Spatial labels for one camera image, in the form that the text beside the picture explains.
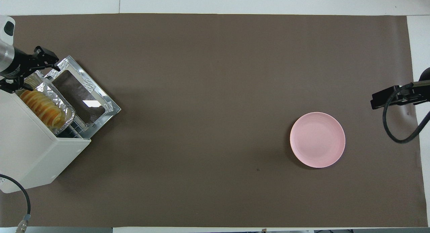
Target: bread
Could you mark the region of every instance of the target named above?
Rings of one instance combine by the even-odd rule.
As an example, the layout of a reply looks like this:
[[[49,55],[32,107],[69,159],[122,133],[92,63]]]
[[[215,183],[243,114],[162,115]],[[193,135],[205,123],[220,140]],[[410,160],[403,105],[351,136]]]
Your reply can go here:
[[[43,93],[26,90],[20,98],[47,127],[60,128],[66,122],[64,112]]]

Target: baked pastry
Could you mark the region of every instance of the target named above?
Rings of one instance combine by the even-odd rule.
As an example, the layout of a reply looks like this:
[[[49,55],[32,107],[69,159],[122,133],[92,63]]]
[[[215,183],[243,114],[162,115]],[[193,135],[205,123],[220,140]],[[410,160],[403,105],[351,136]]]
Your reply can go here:
[[[20,98],[47,127],[60,128],[66,122],[64,112],[43,93],[26,90]]]

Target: black cable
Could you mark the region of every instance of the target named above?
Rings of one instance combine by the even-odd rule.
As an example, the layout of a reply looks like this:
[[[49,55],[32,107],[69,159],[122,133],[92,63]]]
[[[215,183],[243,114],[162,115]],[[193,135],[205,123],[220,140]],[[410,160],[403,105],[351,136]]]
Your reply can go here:
[[[18,183],[15,179],[13,179],[13,178],[11,178],[9,176],[0,174],[0,178],[6,178],[7,180],[13,182],[24,193],[24,196],[26,197],[26,201],[27,201],[27,214],[29,215],[30,214],[30,210],[31,210],[31,204],[30,204],[30,198],[28,197],[28,193],[26,192],[26,189],[22,185],[20,185],[20,183]]]
[[[399,143],[399,144],[405,144],[408,143],[409,141],[412,141],[420,132],[421,130],[424,128],[424,126],[426,126],[426,124],[428,123],[428,121],[430,121],[430,111],[427,113],[427,115],[424,117],[423,121],[421,121],[421,123],[418,125],[418,127],[412,132],[412,134],[410,134],[407,138],[403,139],[403,140],[399,140],[398,138],[396,138],[391,132],[390,129],[388,129],[388,125],[387,125],[387,110],[388,110],[388,106],[390,105],[391,101],[393,101],[393,98],[402,90],[404,89],[409,89],[413,86],[413,83],[408,83],[405,86],[401,86],[400,88],[396,89],[391,95],[390,97],[388,97],[387,102],[385,103],[384,106],[384,112],[382,113],[382,123],[384,124],[384,129],[385,132],[387,132],[388,136],[395,142]]]

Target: brown mat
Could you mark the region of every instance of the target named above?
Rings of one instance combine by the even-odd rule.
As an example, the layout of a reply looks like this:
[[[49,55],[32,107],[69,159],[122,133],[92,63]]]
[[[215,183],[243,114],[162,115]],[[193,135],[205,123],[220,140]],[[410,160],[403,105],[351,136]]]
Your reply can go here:
[[[418,139],[374,92],[413,81],[406,17],[96,14],[15,17],[15,45],[72,55],[122,107],[50,185],[33,226],[427,226]],[[292,124],[343,126],[341,159],[301,164]],[[412,106],[393,107],[404,137]],[[1,226],[25,212],[0,194]]]

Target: pink plate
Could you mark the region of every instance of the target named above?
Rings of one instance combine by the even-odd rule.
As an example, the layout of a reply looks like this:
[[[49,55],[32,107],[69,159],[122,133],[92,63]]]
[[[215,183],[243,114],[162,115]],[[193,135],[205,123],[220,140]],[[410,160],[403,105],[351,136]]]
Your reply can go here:
[[[325,113],[312,112],[294,123],[290,144],[301,162],[310,167],[328,167],[344,153],[345,133],[335,118]]]

